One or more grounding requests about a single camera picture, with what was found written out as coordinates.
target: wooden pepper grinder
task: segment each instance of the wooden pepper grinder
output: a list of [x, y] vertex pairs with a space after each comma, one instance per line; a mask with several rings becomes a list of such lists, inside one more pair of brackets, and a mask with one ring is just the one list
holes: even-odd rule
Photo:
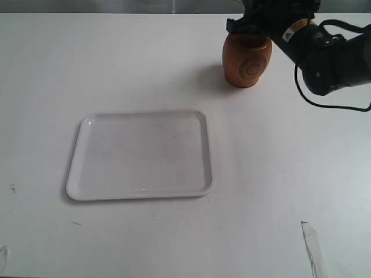
[[254, 86], [272, 55], [272, 41], [264, 35], [228, 34], [223, 47], [223, 67], [226, 80], [233, 86]]

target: white tabletop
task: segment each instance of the white tabletop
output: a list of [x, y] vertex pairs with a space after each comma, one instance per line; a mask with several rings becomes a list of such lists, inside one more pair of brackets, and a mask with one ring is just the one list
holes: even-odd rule
[[[227, 17], [0, 14], [4, 275], [310, 278], [300, 226], [309, 221], [329, 277], [369, 277], [371, 114], [305, 103], [277, 47], [257, 86], [226, 84]], [[371, 14], [317, 22], [328, 18], [371, 22]], [[306, 92], [321, 103], [371, 100], [371, 86]], [[179, 108], [208, 119], [216, 185], [207, 197], [66, 196], [87, 114]]]

